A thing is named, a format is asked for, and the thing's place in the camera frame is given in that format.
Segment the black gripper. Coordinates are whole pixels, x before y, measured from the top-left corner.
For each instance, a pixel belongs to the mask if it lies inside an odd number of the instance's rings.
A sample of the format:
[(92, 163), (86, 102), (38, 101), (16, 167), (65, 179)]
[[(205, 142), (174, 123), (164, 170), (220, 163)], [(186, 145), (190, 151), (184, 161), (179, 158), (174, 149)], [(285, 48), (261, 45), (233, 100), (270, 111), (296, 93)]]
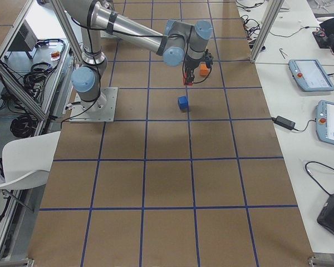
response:
[(189, 85), (193, 85), (195, 79), (194, 70), (199, 67), (201, 63), (205, 63), (207, 67), (211, 69), (210, 73), (203, 79), (203, 81), (205, 81), (210, 76), (213, 65), (213, 56), (209, 50), (206, 49), (200, 59), (193, 59), (188, 54), (185, 55), (182, 69), (183, 85), (187, 85), (187, 72), (189, 72)]

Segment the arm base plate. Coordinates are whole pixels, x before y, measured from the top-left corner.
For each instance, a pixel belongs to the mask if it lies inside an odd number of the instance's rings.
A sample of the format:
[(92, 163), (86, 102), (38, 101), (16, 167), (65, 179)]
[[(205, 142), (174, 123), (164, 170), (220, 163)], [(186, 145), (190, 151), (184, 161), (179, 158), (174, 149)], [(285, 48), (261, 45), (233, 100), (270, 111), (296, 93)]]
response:
[(72, 123), (113, 122), (117, 100), (117, 87), (103, 87), (100, 98), (89, 109), (91, 104), (83, 102), (83, 105), (74, 105), (69, 121)]

